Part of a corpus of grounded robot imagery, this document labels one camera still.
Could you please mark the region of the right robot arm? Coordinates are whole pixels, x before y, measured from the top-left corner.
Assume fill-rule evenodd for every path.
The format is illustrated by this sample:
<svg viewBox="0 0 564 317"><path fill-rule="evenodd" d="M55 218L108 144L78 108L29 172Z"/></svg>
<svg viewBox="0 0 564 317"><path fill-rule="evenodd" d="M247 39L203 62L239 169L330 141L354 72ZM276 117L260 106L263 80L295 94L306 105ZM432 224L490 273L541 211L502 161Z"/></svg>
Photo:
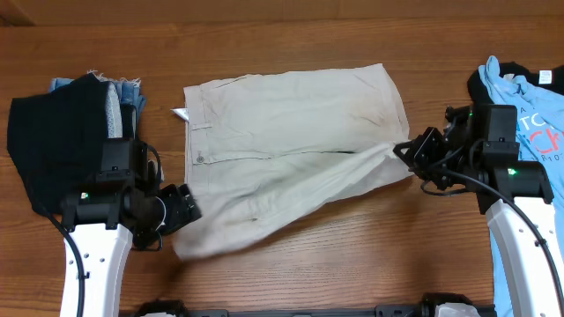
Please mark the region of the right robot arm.
<svg viewBox="0 0 564 317"><path fill-rule="evenodd" d="M395 154L438 196L473 193L501 254L516 316L563 314L563 260L553 191L541 163L519 160L514 106L448 107Z"/></svg>

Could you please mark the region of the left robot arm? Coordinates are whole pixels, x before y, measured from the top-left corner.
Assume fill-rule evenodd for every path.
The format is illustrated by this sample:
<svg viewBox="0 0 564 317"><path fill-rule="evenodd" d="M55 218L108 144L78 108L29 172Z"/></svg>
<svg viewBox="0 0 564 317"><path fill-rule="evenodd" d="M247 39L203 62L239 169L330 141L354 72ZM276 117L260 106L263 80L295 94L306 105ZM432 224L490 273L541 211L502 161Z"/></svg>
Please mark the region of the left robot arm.
<svg viewBox="0 0 564 317"><path fill-rule="evenodd" d="M185 184L163 187L157 151L108 139L100 168L62 200L66 263L62 316L116 316L131 251L159 252L201 210Z"/></svg>

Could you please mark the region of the beige khaki shorts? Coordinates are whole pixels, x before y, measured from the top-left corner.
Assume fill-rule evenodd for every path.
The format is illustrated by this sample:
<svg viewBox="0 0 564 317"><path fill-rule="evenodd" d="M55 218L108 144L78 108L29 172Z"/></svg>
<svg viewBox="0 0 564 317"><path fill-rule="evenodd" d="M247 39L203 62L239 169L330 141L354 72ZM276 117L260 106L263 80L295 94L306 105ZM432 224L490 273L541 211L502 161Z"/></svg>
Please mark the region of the beige khaki shorts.
<svg viewBox="0 0 564 317"><path fill-rule="evenodd" d="M183 90L185 180L202 216L183 260L239 251L320 209L401 181L409 123L381 64L217 79Z"/></svg>

